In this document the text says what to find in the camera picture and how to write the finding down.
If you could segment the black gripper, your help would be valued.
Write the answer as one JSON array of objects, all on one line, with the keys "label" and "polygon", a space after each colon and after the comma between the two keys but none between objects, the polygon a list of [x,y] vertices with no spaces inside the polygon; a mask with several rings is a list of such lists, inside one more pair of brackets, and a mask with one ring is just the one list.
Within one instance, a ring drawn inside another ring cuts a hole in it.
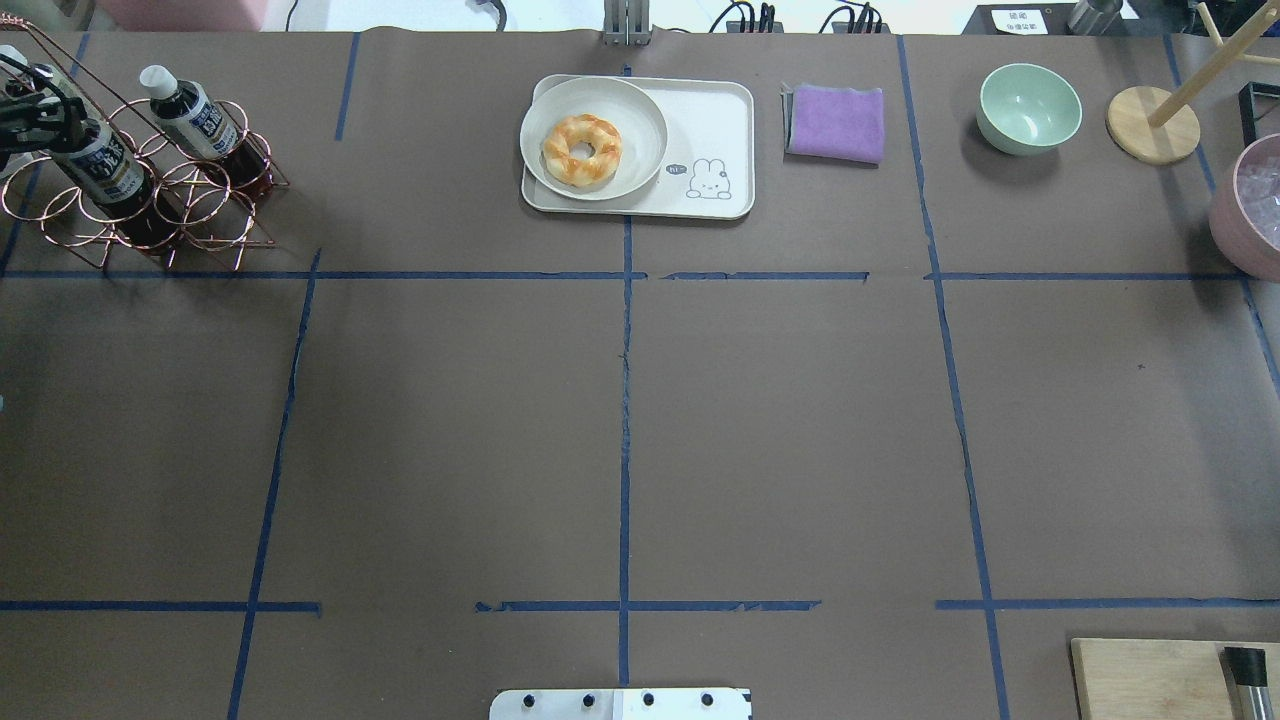
[{"label": "black gripper", "polygon": [[31,63],[15,47],[3,53],[1,156],[90,146],[90,105],[56,67]]}]

